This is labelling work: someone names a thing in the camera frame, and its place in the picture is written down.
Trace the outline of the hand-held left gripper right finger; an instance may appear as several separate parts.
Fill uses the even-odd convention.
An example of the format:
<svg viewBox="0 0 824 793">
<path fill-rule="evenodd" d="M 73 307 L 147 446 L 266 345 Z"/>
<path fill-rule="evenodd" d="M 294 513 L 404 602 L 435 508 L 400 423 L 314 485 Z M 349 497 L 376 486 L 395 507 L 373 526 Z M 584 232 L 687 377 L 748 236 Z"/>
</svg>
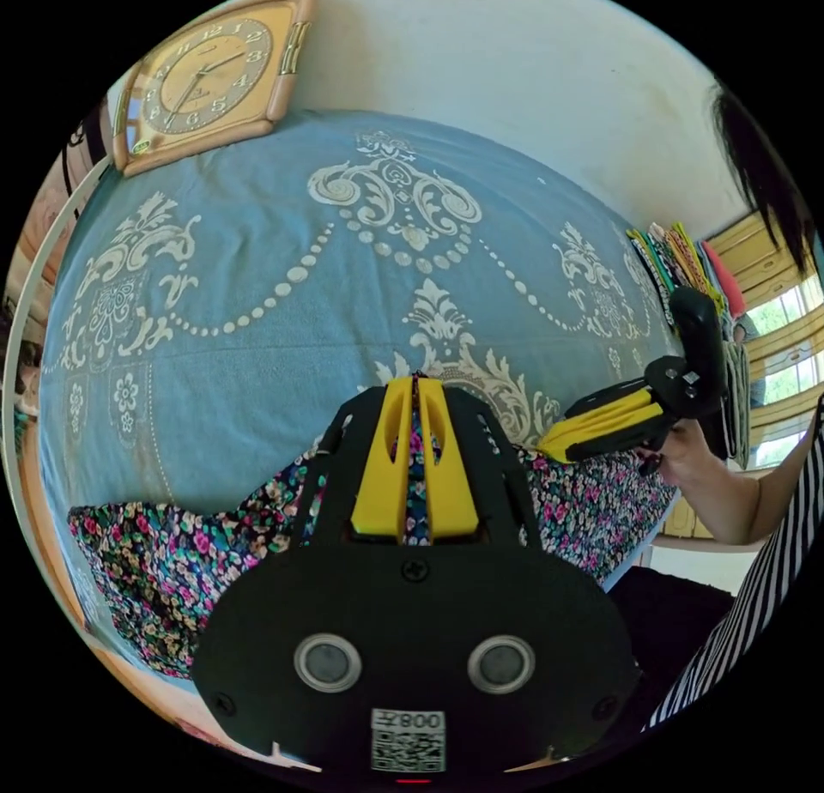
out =
<svg viewBox="0 0 824 793">
<path fill-rule="evenodd" d="M 417 393 L 430 538 L 473 536 L 479 519 L 444 387 L 438 380 L 420 378 Z"/>
</svg>

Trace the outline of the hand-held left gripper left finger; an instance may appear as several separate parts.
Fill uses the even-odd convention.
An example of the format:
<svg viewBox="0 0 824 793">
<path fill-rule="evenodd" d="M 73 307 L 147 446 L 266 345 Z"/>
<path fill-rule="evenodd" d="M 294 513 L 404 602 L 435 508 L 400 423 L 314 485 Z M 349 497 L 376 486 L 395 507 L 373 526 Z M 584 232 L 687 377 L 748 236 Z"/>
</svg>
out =
<svg viewBox="0 0 824 793">
<path fill-rule="evenodd" d="M 396 378 L 383 394 L 354 504 L 358 536 L 402 537 L 408 496 L 413 379 Z"/>
</svg>

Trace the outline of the person's right hand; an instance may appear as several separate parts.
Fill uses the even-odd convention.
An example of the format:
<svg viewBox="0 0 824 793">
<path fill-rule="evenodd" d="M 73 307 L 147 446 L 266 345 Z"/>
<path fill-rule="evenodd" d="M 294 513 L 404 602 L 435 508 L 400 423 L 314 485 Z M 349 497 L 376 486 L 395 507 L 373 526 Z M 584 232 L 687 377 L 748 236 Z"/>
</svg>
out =
<svg viewBox="0 0 824 793">
<path fill-rule="evenodd" d="M 658 450 L 639 447 L 635 455 L 643 459 L 656 459 L 657 470 L 664 481 L 677 487 L 684 495 L 705 484 L 725 465 L 710 449 L 701 424 L 697 420 L 678 421 L 667 433 Z"/>
</svg>

